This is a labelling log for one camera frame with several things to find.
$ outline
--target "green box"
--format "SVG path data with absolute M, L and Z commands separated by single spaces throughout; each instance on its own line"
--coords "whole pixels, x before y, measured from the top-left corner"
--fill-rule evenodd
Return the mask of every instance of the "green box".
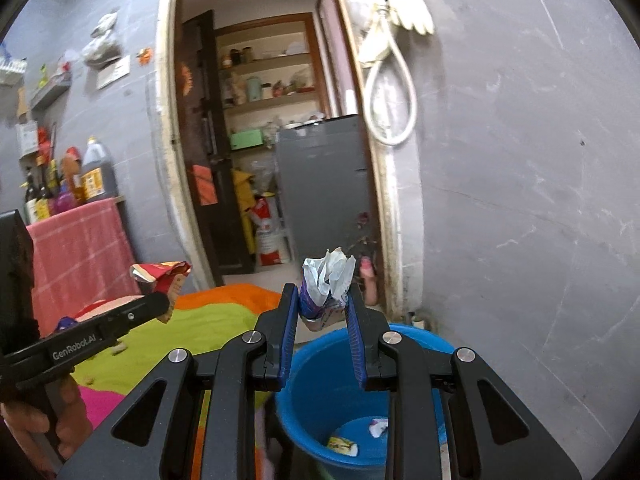
M 243 148 L 250 148 L 252 146 L 260 146 L 263 144 L 262 131 L 259 129 L 232 134 L 230 140 L 232 150 L 242 150 Z

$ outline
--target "floor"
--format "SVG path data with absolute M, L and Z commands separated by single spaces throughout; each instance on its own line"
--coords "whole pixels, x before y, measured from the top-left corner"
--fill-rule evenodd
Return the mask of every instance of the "floor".
M 253 274 L 232 274 L 224 276 L 225 284 L 232 285 L 235 283 L 251 283 L 252 285 L 261 286 L 273 292 L 281 292 L 285 283 L 295 283 L 300 286 L 302 282 L 302 270 L 293 262 L 289 264 L 279 264 L 275 266 L 257 267 L 257 272 Z M 296 328 L 296 344 L 306 343 L 320 337 L 322 334 L 345 328 L 347 324 L 344 321 L 335 323 L 326 327 L 319 332 L 311 332 L 306 325 L 298 318 L 298 326 Z

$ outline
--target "doorway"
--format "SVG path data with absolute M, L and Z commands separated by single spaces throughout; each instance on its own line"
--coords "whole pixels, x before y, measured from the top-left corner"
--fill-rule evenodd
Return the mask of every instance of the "doorway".
M 279 292 L 301 281 L 304 258 L 342 247 L 373 259 L 382 291 L 371 154 L 337 1 L 179 0 L 175 27 L 188 216 L 215 283 Z

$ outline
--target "white hose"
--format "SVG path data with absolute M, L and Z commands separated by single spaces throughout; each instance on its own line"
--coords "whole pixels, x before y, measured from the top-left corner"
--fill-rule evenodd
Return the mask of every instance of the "white hose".
M 415 121 L 418 115 L 418 99 L 415 94 L 415 86 L 414 80 L 411 77 L 411 72 L 409 72 L 409 67 L 406 65 L 406 61 L 402 56 L 402 52 L 398 48 L 398 44 L 396 43 L 396 38 L 394 38 L 394 34 L 391 31 L 391 27 L 388 22 L 388 13 L 384 13 L 380 19 L 380 25 L 382 31 L 385 33 L 386 38 L 389 42 L 389 47 L 391 52 L 395 56 L 398 61 L 398 65 L 400 67 L 400 73 L 402 79 L 404 80 L 404 84 L 406 86 L 406 90 L 409 93 L 409 118 L 406 122 L 406 126 L 404 130 L 396 135 L 396 136 L 388 136 L 387 132 L 380 129 L 378 124 L 376 123 L 373 117 L 373 89 L 376 79 L 378 78 L 378 74 L 380 73 L 380 67 L 382 66 L 382 59 L 376 60 L 371 69 L 369 70 L 369 74 L 367 75 L 367 82 L 364 87 L 364 120 L 369 128 L 369 131 L 374 139 L 382 144 L 387 146 L 398 146 L 405 142 L 411 132 L 414 130 Z

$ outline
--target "gray corner shelf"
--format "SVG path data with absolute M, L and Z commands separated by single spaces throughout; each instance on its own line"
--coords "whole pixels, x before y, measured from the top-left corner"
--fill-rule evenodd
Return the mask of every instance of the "gray corner shelf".
M 54 80 L 49 79 L 46 85 L 40 88 L 31 98 L 31 111 L 43 112 L 49 108 L 57 98 L 71 88 L 71 77 L 64 76 Z

